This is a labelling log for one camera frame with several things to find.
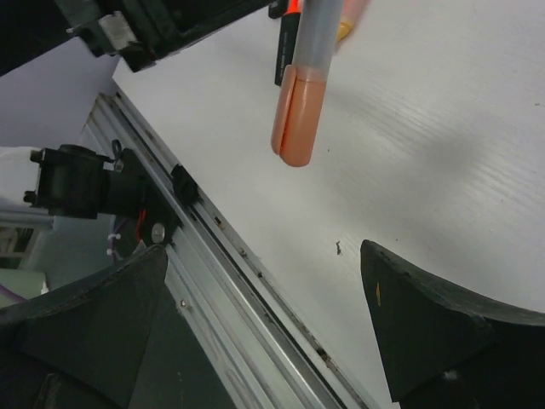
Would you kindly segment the orange pastel highlighter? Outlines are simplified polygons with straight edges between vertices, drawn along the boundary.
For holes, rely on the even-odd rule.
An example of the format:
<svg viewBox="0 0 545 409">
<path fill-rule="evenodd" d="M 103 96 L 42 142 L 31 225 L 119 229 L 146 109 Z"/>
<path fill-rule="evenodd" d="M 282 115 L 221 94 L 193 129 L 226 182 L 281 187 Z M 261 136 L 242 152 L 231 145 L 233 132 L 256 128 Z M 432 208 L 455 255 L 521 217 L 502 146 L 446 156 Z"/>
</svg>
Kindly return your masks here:
<svg viewBox="0 0 545 409">
<path fill-rule="evenodd" d="M 271 139 L 273 152 L 292 167 L 311 161 L 343 6 L 343 1 L 309 0 L 302 4 Z"/>
</svg>

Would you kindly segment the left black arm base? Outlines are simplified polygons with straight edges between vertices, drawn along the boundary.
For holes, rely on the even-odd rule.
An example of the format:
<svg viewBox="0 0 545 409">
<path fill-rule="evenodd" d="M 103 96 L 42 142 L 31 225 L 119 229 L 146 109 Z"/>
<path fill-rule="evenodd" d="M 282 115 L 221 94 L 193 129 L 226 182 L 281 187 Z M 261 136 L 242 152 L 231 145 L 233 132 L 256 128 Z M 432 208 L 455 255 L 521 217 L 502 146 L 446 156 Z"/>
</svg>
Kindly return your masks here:
<svg viewBox="0 0 545 409">
<path fill-rule="evenodd" d="M 99 214 L 136 222 L 136 238 L 146 245 L 166 245 L 178 217 L 134 151 L 112 142 L 111 158 L 87 147 L 62 145 L 33 149 L 39 166 L 37 187 L 24 201 L 51 216 L 95 219 Z"/>
</svg>

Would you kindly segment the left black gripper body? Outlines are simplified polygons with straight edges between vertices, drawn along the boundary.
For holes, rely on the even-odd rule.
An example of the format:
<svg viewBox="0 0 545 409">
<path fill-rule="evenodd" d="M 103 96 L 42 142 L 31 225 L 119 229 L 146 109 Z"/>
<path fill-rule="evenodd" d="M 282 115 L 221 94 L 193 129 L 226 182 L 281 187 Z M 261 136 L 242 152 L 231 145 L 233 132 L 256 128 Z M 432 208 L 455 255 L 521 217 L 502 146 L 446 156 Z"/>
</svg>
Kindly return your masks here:
<svg viewBox="0 0 545 409">
<path fill-rule="evenodd" d="M 268 1 L 43 0 L 1 3 L 1 73 L 78 38 L 132 72 L 269 6 Z"/>
</svg>

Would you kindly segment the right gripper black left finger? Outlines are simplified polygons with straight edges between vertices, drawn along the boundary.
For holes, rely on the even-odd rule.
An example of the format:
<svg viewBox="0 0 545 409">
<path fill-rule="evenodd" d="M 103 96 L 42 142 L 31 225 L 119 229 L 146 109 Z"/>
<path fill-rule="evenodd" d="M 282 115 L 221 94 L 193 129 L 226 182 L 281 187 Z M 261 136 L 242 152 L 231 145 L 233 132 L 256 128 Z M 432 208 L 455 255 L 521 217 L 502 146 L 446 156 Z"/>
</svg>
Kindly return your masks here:
<svg viewBox="0 0 545 409">
<path fill-rule="evenodd" d="M 168 266 L 149 247 L 1 310 L 3 408 L 126 408 Z"/>
</svg>

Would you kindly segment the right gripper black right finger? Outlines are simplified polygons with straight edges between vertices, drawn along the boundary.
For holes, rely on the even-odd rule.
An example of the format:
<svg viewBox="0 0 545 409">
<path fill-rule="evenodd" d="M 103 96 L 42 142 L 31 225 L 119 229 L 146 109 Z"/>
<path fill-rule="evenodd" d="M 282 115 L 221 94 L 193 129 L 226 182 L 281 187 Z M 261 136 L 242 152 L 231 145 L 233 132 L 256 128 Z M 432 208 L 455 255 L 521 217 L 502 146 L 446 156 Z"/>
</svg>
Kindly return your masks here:
<svg viewBox="0 0 545 409">
<path fill-rule="evenodd" d="M 392 401 L 542 408 L 544 315 L 470 291 L 366 240 L 360 270 Z"/>
</svg>

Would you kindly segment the peach pastel highlighter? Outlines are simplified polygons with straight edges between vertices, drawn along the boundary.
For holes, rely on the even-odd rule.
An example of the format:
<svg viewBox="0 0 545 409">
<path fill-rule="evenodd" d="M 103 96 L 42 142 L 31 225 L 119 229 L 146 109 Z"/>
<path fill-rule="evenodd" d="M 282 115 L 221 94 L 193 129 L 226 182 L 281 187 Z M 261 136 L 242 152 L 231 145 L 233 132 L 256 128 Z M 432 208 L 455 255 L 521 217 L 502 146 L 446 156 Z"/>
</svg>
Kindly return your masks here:
<svg viewBox="0 0 545 409">
<path fill-rule="evenodd" d="M 347 40 L 357 28 L 370 0 L 345 0 L 336 35 L 336 47 Z"/>
</svg>

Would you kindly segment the orange highlighter black body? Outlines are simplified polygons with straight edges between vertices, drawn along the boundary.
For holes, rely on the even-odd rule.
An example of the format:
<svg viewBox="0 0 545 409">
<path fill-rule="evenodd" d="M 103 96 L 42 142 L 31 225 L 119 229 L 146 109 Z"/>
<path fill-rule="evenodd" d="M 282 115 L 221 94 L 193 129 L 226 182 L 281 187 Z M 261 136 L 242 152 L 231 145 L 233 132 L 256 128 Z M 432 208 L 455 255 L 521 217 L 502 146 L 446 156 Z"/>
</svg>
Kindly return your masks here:
<svg viewBox="0 0 545 409">
<path fill-rule="evenodd" d="M 301 18 L 300 2 L 298 0 L 273 1 L 269 5 L 268 16 L 273 20 L 280 19 L 274 75 L 274 83 L 280 86 L 283 82 L 284 70 L 293 60 Z"/>
</svg>

